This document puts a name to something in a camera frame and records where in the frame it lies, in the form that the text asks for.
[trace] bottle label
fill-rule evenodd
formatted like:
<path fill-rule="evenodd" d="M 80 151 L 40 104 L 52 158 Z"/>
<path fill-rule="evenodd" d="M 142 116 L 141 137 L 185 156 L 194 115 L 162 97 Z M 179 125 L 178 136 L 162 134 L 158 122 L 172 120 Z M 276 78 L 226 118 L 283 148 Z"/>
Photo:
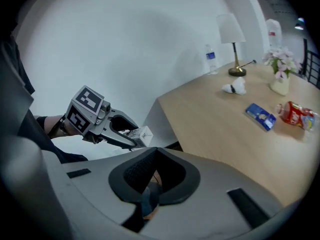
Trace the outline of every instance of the bottle label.
<path fill-rule="evenodd" d="M 211 53 L 207 53 L 206 54 L 206 59 L 207 60 L 212 60 L 212 59 L 215 59 L 216 56 L 215 56 L 215 53 L 214 52 L 211 52 Z"/>

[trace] water bottle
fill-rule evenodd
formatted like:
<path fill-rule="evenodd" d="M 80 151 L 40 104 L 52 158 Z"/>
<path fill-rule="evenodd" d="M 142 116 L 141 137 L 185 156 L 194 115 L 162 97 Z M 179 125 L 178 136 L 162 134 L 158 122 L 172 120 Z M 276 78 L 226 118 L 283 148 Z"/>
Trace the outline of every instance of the water bottle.
<path fill-rule="evenodd" d="M 209 73 L 208 75 L 215 75 L 218 73 L 217 65 L 216 65 L 216 55 L 212 50 L 210 44 L 206 44 L 206 61 L 209 64 Z"/>

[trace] plastic bottle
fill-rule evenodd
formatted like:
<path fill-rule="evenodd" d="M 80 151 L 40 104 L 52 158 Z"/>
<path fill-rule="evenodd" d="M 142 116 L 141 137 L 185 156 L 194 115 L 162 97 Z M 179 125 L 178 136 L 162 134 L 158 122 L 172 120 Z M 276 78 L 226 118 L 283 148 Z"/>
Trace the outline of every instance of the plastic bottle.
<path fill-rule="evenodd" d="M 209 70 L 210 70 L 208 75 L 215 75 L 219 72 L 216 65 L 216 55 L 212 50 L 210 44 L 206 44 L 205 48 L 206 48 L 206 61 L 208 62 Z"/>
<path fill-rule="evenodd" d="M 278 104 L 275 112 L 287 124 L 299 126 L 304 130 L 315 128 L 319 124 L 319 115 L 311 109 L 304 108 L 292 101 L 288 101 L 284 105 Z"/>

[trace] flower vase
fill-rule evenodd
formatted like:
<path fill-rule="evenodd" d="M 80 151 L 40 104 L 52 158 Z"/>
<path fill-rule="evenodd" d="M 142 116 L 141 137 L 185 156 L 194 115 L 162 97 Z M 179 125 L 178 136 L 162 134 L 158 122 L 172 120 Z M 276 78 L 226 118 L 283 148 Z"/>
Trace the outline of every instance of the flower vase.
<path fill-rule="evenodd" d="M 287 95 L 289 92 L 289 77 L 288 78 L 275 78 L 272 83 L 270 83 L 270 89 L 277 94 Z"/>

